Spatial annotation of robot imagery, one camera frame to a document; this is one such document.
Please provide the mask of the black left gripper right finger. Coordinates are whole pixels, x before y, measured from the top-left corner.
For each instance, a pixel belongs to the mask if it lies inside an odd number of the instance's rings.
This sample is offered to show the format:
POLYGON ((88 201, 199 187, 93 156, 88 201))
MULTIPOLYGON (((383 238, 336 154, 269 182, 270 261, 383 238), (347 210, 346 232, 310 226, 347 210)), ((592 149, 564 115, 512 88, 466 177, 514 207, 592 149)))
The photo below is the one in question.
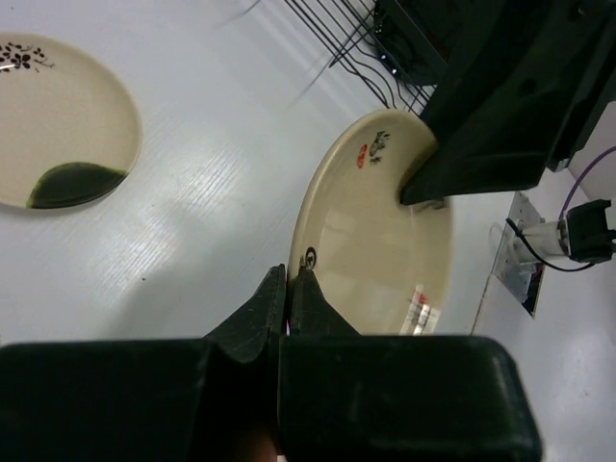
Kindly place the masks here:
POLYGON ((368 336, 293 284, 280 344, 278 439, 290 461, 539 461, 543 442, 514 359, 469 335, 368 336))

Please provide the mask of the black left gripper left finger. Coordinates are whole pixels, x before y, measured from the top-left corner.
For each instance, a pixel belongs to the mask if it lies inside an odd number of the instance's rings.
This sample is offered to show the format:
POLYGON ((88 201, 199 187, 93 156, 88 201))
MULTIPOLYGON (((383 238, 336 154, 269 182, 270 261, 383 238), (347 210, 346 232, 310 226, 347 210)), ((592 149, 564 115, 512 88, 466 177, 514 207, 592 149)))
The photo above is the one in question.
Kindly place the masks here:
POLYGON ((36 342, 1 349, 5 461, 213 461, 276 430, 287 276, 200 338, 36 342))

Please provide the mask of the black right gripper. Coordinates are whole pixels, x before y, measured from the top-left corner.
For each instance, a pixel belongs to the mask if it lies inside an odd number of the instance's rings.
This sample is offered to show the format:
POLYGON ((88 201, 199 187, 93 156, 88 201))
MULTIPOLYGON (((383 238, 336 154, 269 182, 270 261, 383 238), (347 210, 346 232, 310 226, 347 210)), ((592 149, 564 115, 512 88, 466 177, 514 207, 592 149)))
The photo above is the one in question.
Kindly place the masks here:
POLYGON ((399 201, 536 186, 615 46, 611 1, 385 1, 394 69, 436 87, 420 118, 437 145, 399 201))

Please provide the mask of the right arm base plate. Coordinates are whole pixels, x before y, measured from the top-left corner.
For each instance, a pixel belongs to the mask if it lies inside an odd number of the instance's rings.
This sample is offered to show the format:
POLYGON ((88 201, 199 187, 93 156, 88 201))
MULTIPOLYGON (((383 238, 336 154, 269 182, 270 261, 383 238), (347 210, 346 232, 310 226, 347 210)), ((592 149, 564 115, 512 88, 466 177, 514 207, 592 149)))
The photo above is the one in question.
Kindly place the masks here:
MULTIPOLYGON (((522 192, 514 193, 507 218, 512 220, 520 231, 545 221, 522 192)), ((499 279, 532 318, 535 317, 544 272, 544 267, 529 253, 506 222, 502 228, 491 274, 499 279)))

